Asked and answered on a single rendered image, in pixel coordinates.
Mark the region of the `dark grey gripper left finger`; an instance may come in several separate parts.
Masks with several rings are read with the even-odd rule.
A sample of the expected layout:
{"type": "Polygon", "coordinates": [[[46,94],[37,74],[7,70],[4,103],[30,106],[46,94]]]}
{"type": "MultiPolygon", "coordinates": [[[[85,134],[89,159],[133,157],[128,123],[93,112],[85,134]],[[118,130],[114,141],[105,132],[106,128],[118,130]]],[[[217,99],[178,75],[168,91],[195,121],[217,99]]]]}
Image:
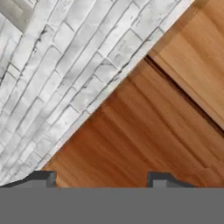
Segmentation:
{"type": "Polygon", "coordinates": [[[56,171],[34,171],[27,177],[2,185],[2,188],[52,188],[56,186],[56,171]]]}

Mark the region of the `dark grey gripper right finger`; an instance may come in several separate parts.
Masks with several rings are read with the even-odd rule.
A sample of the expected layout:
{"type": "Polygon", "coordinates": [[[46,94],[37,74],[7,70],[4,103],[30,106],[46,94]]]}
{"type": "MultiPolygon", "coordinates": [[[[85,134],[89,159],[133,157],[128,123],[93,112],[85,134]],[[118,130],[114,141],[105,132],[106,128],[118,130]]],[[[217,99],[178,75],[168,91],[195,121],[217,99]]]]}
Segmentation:
{"type": "Polygon", "coordinates": [[[169,172],[149,171],[146,186],[149,188],[195,188],[195,185],[176,179],[169,172]]]}

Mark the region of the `wooden cabinet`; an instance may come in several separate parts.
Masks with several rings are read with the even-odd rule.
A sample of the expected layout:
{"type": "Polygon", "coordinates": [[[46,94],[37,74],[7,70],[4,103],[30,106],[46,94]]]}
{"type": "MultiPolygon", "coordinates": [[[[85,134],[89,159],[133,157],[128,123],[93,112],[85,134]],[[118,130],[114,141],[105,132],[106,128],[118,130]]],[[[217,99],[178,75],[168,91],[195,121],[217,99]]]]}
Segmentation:
{"type": "Polygon", "coordinates": [[[144,187],[148,172],[222,187],[224,130],[145,58],[45,168],[66,188],[144,187]]]}

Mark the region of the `wooden cabinet door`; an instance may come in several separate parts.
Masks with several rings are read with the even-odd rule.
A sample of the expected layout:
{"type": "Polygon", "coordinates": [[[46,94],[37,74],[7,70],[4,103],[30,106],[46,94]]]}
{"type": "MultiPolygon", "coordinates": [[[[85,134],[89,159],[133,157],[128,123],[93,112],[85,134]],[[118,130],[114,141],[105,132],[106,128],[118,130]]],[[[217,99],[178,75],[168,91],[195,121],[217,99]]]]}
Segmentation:
{"type": "Polygon", "coordinates": [[[224,0],[195,0],[149,56],[224,130],[224,0]]]}

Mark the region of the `pale grey framed panel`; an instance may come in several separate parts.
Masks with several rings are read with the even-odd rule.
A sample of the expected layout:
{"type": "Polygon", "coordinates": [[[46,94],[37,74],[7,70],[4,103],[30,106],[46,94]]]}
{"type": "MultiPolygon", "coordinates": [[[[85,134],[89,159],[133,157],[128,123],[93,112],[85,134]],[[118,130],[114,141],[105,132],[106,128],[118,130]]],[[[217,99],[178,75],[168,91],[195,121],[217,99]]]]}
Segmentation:
{"type": "Polygon", "coordinates": [[[0,0],[0,12],[21,32],[25,32],[33,15],[33,8],[25,0],[0,0]]]}

